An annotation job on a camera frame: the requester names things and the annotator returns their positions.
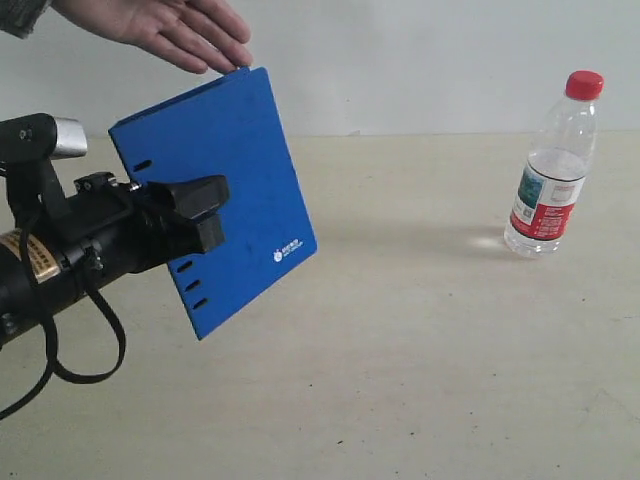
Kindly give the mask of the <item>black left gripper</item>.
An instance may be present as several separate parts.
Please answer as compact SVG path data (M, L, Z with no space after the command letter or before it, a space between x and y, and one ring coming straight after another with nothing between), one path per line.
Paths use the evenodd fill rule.
M62 266L76 275L142 273L226 240L218 214L230 199L224 175L136 184L101 171L76 178L74 188Z

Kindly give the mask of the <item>grey knitted sleeve forearm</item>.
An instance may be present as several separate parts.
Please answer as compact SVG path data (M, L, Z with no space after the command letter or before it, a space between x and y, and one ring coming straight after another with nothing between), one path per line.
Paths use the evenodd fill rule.
M48 0L1 0L1 31L19 39L27 38L49 5Z

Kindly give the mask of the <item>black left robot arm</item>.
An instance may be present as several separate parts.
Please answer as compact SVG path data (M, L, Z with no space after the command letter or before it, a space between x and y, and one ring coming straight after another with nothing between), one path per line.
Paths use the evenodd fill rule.
M228 180L210 175L181 182L122 183L110 172L76 180L54 218L35 203L33 227L20 222L1 236L1 342L34 328L37 307L51 315L128 274L189 255L204 255L225 235L220 209Z

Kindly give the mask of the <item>person's open bare hand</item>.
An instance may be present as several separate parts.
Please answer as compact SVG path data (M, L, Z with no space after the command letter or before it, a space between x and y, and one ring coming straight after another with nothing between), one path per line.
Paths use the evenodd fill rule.
M116 38L181 70L231 73L253 63L251 30L226 1L121 1Z

